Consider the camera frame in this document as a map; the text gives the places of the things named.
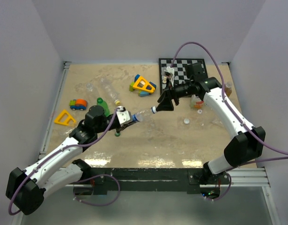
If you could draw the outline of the Pepsi label clear bottle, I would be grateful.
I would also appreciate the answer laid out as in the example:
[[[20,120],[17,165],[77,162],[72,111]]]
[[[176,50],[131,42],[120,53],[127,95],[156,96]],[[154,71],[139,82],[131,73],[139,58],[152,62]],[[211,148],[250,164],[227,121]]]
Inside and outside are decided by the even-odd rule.
[[[134,122],[150,122],[152,120],[151,107],[142,109],[132,116]]]

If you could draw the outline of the white QR code cap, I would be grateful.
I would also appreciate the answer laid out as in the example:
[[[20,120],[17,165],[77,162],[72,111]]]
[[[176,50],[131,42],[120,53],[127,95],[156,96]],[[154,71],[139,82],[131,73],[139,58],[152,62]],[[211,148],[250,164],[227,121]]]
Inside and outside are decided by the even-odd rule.
[[[152,114],[156,114],[156,113],[157,113],[157,110],[156,110],[156,107],[155,107],[155,106],[152,106],[152,107],[151,107],[151,112],[152,112]]]

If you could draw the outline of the green plastic bottle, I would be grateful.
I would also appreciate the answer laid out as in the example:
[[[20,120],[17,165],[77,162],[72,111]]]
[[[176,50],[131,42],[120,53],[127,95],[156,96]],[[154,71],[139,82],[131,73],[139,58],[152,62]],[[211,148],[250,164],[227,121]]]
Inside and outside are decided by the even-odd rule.
[[[96,100],[96,104],[103,108],[104,115],[106,117],[109,117],[110,115],[112,115],[112,113],[110,112],[109,106],[108,106],[107,102],[104,99],[102,99],[101,97],[98,97],[97,100]]]

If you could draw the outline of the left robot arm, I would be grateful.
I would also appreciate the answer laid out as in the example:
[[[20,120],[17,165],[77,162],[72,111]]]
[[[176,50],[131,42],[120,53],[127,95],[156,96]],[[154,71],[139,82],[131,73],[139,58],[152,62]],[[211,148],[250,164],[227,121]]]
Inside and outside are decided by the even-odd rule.
[[[13,205],[19,212],[29,215],[62,187],[74,182],[88,183],[90,166],[83,160],[64,169],[62,166],[100,141],[109,130],[120,132],[133,123],[132,114],[122,106],[116,107],[109,116],[101,106],[90,107],[85,118],[55,150],[25,169],[17,167],[10,173],[6,189],[6,197],[10,200],[9,215],[16,215],[12,211]]]

